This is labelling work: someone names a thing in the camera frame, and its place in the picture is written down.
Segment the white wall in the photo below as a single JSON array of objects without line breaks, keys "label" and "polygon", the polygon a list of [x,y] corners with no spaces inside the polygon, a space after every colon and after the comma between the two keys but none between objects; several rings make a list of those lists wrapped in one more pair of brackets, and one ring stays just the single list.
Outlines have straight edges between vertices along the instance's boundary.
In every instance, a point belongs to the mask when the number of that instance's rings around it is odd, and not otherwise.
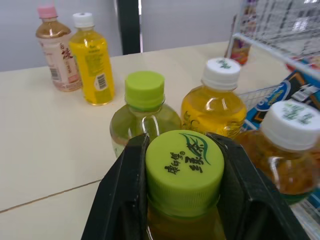
[{"label": "white wall", "polygon": [[143,51],[229,40],[241,0],[141,0]]},{"label": "white wall", "polygon": [[[37,6],[52,0],[0,1],[0,71],[34,68],[46,65],[46,60],[35,37],[41,24]],[[72,14],[90,12],[95,29],[109,44],[111,56],[122,55],[114,0],[55,0],[58,20],[72,32]]]}]

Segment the white table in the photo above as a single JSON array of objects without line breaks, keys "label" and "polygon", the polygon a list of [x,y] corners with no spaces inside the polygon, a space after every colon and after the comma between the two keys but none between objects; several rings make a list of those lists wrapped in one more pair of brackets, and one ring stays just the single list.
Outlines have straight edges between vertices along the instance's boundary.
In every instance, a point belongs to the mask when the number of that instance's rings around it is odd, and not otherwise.
[{"label": "white table", "polygon": [[[109,123],[125,103],[125,77],[163,74],[166,103],[180,113],[206,61],[226,48],[220,42],[113,57],[116,96],[99,107],[81,90],[56,90],[47,67],[1,72],[0,239],[80,239],[99,180],[116,160]],[[236,92],[276,85],[288,74],[282,62],[252,49]]]}]

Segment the bottle label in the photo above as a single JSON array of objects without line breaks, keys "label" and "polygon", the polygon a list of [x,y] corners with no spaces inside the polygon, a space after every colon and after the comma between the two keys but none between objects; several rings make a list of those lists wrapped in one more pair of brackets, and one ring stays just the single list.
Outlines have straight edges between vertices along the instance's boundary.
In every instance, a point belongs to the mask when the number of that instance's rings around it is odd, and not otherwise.
[{"label": "bottle label", "polygon": [[223,124],[216,125],[211,120],[203,119],[201,114],[187,110],[182,112],[182,128],[185,130],[195,131],[201,134],[214,133],[228,138],[234,138],[240,132],[241,126],[244,123],[242,121],[228,121]]},{"label": "bottle label", "polygon": [[110,102],[114,86],[107,45],[88,42],[84,46],[70,42],[70,47],[76,57],[85,99],[94,105]]},{"label": "bottle label", "polygon": [[62,37],[38,38],[51,72],[53,84],[60,90],[72,91],[82,83],[68,41],[71,34]]},{"label": "bottle label", "polygon": [[[241,19],[239,20],[242,24],[240,25],[240,29],[237,29],[237,31],[249,37],[252,37],[253,34],[256,32],[256,5],[257,3],[255,1],[245,3],[244,14],[241,16]],[[235,23],[236,16],[234,16],[231,25],[231,36],[229,44],[234,33]],[[234,39],[230,58],[237,61],[239,64],[244,65],[248,61],[250,46],[250,44],[240,39]]]},{"label": "bottle label", "polygon": [[283,194],[283,193],[281,195],[289,205],[293,205],[307,198],[311,194],[312,194],[312,191],[302,193],[302,194],[297,194],[297,195],[289,195],[289,194]]}]

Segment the green tea bottle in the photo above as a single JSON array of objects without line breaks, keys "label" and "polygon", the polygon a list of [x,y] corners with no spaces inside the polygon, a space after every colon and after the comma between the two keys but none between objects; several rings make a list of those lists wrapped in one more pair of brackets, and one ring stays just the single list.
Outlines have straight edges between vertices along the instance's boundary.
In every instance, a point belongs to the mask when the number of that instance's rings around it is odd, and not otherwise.
[{"label": "green tea bottle", "polygon": [[179,115],[165,102],[165,78],[153,71],[137,71],[125,80],[126,105],[110,122],[113,150],[119,157],[129,139],[148,134],[150,141],[181,128]]},{"label": "green tea bottle", "polygon": [[151,142],[145,164],[149,239],[225,239],[216,208],[224,157],[214,141],[169,131]]}]

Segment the bottle cap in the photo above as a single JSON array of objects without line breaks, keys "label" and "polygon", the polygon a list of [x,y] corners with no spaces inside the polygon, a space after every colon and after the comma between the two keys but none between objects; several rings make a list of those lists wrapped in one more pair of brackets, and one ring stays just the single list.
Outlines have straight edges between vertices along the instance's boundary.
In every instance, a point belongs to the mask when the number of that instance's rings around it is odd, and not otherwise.
[{"label": "bottle cap", "polygon": [[90,12],[78,12],[72,15],[76,28],[90,28],[94,26],[94,18]]},{"label": "bottle cap", "polygon": [[50,19],[50,18],[56,18],[57,10],[53,4],[45,5],[45,6],[39,6],[37,8],[39,17],[41,19]]},{"label": "bottle cap", "polygon": [[307,150],[316,144],[320,136],[320,113],[297,101],[278,101],[270,107],[260,128],[279,147]]},{"label": "bottle cap", "polygon": [[160,106],[164,100],[165,78],[153,71],[137,71],[125,80],[125,101],[130,106],[146,110]]},{"label": "bottle cap", "polygon": [[219,200],[224,156],[201,133],[168,131],[156,137],[146,156],[148,199],[173,217],[197,217]]},{"label": "bottle cap", "polygon": [[205,66],[202,83],[217,90],[233,90],[238,86],[241,66],[229,58],[210,59]]}]

